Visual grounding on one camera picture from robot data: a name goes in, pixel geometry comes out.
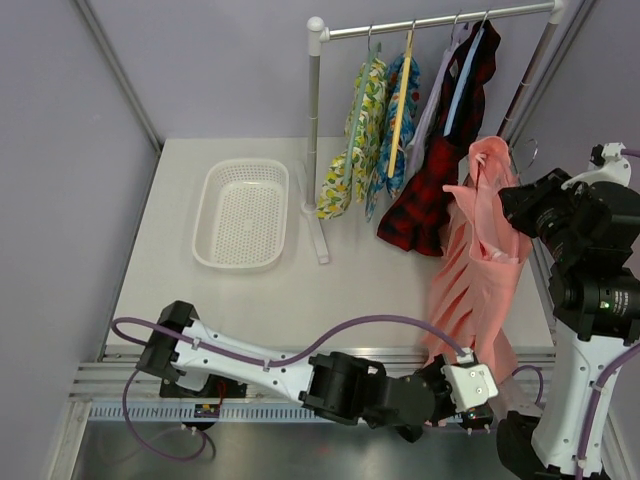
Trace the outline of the pink skirt hanger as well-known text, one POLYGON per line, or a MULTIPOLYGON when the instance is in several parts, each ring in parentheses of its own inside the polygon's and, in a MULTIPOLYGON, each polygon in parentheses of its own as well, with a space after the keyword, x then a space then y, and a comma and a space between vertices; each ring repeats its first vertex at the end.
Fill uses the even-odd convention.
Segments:
POLYGON ((514 182, 534 164, 538 151, 536 139, 512 147, 499 136, 483 137, 469 148, 469 175, 491 173, 514 182))

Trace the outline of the pink pleated skirt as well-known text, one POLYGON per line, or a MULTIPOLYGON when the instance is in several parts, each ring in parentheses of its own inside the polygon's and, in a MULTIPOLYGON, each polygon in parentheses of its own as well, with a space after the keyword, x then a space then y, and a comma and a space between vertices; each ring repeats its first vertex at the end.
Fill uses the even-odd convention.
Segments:
POLYGON ((503 325, 532 245, 503 215, 499 191, 517 185, 506 142, 497 136, 474 142, 468 162, 469 181, 443 187, 453 200, 426 321, 471 348, 501 383, 517 367, 503 325))

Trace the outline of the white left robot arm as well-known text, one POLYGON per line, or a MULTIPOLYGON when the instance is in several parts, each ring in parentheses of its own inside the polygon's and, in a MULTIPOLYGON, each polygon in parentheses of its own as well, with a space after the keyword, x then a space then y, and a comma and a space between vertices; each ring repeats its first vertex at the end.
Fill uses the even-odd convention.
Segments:
POLYGON ((360 325, 425 326, 409 317, 373 315, 347 320, 293 355, 226 339, 206 327, 195 307, 183 301, 165 307, 157 322, 137 323, 152 331, 140 343, 143 352, 137 370, 174 383, 195 397, 212 393, 216 377, 224 377, 269 389, 334 423, 392 427, 410 443, 421 437, 425 423, 437 423, 464 409, 456 400, 443 356, 409 375, 392 377, 380 362, 339 351, 318 351, 334 335, 360 325))

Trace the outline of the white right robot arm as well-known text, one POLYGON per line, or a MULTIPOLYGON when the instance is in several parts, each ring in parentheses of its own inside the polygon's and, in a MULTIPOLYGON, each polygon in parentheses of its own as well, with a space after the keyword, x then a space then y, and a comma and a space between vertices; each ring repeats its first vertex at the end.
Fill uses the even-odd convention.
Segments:
POLYGON ((508 412, 497 430, 502 465, 520 479, 604 479, 602 439, 621 367, 639 353, 639 281, 625 263, 639 235, 639 195, 555 169, 499 193, 518 232, 554 260, 548 291, 556 353, 538 417, 508 412))

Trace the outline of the light blue hanger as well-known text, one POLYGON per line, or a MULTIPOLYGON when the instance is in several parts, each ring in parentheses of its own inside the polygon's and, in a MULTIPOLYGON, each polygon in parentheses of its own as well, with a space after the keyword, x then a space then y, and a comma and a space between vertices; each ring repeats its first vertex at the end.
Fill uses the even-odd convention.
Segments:
POLYGON ((471 73, 474 57, 481 43, 483 35, 484 35, 484 25, 481 25, 478 29, 478 32, 475 34, 472 43, 470 44, 469 51, 465 57, 462 69, 459 73, 454 94, 451 100, 449 112, 445 122, 444 130, 443 130, 444 136, 449 136, 452 133, 455 117, 460 107, 460 104, 462 102, 463 93, 464 93, 469 75, 471 73))

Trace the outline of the yellow wooden hanger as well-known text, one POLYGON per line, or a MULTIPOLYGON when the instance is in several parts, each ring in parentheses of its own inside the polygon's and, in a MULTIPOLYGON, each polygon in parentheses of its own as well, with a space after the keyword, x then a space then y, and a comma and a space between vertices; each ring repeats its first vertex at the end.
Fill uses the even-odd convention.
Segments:
POLYGON ((397 97, 396 114, 394 117, 395 123, 393 128, 393 135, 391 141, 391 151, 389 157, 389 165, 387 170, 387 176, 391 179, 395 174, 395 167, 397 161, 397 154, 399 149, 400 134, 402 131, 402 122, 404 115, 404 107, 406 102, 408 82, 411 73, 411 60, 413 53, 413 40, 414 40, 415 24, 412 24, 412 28, 407 33, 406 49, 404 52, 403 66, 400 78, 400 90, 397 97))

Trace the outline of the lavender hanger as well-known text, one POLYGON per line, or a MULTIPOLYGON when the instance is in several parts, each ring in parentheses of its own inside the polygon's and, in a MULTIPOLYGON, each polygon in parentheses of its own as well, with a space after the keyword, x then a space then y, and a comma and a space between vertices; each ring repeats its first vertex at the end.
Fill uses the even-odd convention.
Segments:
POLYGON ((413 138, 415 147, 424 147, 426 135, 435 124, 444 75, 453 56, 453 53, 460 44, 460 40, 464 36, 465 31, 466 27, 459 23, 455 23, 452 27, 449 45, 443 53, 442 61, 432 85, 426 106, 424 107, 424 110, 418 122, 418 126, 416 127, 415 135, 413 138))

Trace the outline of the right small circuit board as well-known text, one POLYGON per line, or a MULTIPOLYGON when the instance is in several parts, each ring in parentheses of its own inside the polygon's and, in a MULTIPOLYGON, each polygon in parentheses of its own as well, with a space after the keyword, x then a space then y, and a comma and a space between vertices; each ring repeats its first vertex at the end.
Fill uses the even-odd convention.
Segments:
POLYGON ((490 431, 494 422, 494 412, 490 406, 474 407, 461 414, 461 427, 469 431, 490 431))

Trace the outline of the small circuit board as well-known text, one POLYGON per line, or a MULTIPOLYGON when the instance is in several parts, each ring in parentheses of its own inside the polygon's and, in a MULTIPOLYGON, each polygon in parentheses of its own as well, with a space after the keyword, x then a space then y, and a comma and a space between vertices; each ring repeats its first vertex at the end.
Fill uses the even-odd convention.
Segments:
POLYGON ((197 418, 218 418, 220 409, 220 404, 196 404, 194 407, 194 416, 197 418))
POLYGON ((490 431, 494 422, 494 412, 490 406, 474 407, 461 414, 461 427, 469 431, 490 431))

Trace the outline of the red black plaid garment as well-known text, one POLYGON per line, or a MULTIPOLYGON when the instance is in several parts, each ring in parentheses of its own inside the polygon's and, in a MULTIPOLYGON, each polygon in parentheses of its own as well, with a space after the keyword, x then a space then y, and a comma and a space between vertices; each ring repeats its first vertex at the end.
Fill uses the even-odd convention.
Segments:
POLYGON ((424 162, 407 182, 399 197, 383 215, 377 236, 404 251, 432 257, 442 255, 440 230, 448 223, 448 204, 453 196, 446 186, 458 183, 458 165, 481 129, 485 112, 485 85, 496 71, 501 42, 490 21, 479 21, 459 44, 444 75, 435 124, 425 141, 424 162), (474 57, 452 133, 443 135, 459 73, 470 44, 481 25, 484 35, 474 57))

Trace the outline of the blue floral garment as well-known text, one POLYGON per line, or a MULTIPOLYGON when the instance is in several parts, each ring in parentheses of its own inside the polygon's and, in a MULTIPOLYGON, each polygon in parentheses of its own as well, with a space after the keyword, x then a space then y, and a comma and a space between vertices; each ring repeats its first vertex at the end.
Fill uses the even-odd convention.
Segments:
POLYGON ((413 139, 415 117, 420 99, 420 68, 410 60, 407 80, 404 81, 405 57, 400 54, 387 71, 386 116, 382 127, 379 159, 374 167, 365 205, 365 218, 374 215, 383 189, 395 199, 405 182, 407 154, 405 148, 413 139))

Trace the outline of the yellow lemon print garment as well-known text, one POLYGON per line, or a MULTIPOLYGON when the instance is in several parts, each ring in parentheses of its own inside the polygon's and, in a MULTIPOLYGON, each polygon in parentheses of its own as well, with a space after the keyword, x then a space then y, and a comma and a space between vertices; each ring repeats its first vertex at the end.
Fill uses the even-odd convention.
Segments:
POLYGON ((330 163, 317 201, 318 218, 337 218, 352 201, 365 201, 379 158, 386 97, 387 65, 374 58, 361 66, 354 82, 354 100, 344 130, 346 149, 330 163))

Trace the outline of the left small circuit board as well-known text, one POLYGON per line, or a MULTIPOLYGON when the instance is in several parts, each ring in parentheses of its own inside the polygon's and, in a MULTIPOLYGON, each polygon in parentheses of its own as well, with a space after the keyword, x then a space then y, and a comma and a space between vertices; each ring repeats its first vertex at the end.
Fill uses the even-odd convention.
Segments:
POLYGON ((194 407, 194 416, 197 418, 218 418, 220 409, 220 404, 196 404, 194 407))

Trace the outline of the white perforated plastic basket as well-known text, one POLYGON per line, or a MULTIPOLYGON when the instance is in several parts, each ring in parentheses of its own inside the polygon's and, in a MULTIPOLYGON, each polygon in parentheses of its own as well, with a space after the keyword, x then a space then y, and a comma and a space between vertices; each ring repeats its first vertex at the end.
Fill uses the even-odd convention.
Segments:
POLYGON ((268 270, 284 249, 290 177, 273 159, 236 158, 214 165, 201 191, 192 254, 224 273, 268 270))

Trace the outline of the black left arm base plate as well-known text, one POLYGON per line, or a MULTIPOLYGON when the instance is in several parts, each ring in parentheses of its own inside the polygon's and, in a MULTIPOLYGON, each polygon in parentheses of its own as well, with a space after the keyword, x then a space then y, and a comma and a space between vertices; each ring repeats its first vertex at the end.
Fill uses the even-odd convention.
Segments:
POLYGON ((243 399, 246 397, 247 385, 225 377, 210 375, 204 387, 198 391, 189 390, 176 383, 164 380, 160 385, 161 398, 219 398, 243 399))

